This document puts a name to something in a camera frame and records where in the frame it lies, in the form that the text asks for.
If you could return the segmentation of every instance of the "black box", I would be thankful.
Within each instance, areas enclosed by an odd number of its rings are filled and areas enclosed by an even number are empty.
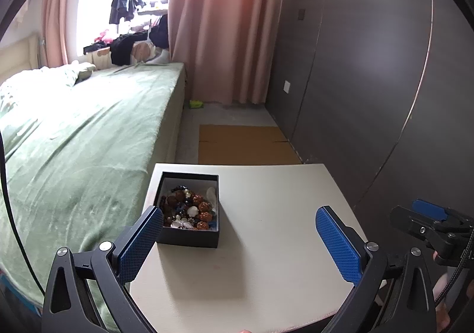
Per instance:
[[[220,232],[220,203],[219,203],[219,176],[207,174],[187,174],[163,172],[160,184],[156,191],[154,204],[159,206],[160,198],[169,195],[171,189],[183,185],[189,190],[202,196],[206,196],[206,190],[213,187],[216,193],[216,230],[188,230],[163,227],[158,236],[158,243],[167,245],[191,246],[198,248],[216,248],[219,243]]]

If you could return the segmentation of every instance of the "white wall socket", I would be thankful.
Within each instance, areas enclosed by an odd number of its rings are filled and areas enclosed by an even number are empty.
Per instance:
[[[285,91],[286,93],[289,93],[290,92],[290,82],[288,80],[285,80],[285,85],[283,86],[283,91]]]

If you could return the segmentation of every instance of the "dark wall panel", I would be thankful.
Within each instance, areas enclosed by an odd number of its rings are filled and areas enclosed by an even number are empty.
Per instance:
[[[266,108],[288,139],[293,135],[313,64],[323,1],[283,0],[281,6]],[[289,93],[283,91],[285,80],[291,84]]]
[[[452,0],[434,0],[430,57],[412,117],[355,208],[369,239],[391,249],[413,246],[414,238],[390,228],[388,216],[417,198],[474,216],[473,103],[474,33]]]
[[[293,146],[351,206],[396,142],[425,63],[431,0],[325,0]]]

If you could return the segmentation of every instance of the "yellow-green object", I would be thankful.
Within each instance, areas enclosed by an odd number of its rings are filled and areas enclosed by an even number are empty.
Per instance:
[[[203,107],[204,107],[204,102],[201,102],[200,100],[189,101],[189,108],[203,108]]]

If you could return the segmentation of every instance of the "headboard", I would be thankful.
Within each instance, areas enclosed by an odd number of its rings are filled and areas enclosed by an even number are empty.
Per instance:
[[[37,35],[31,35],[0,50],[0,84],[20,71],[35,68],[39,68]]]

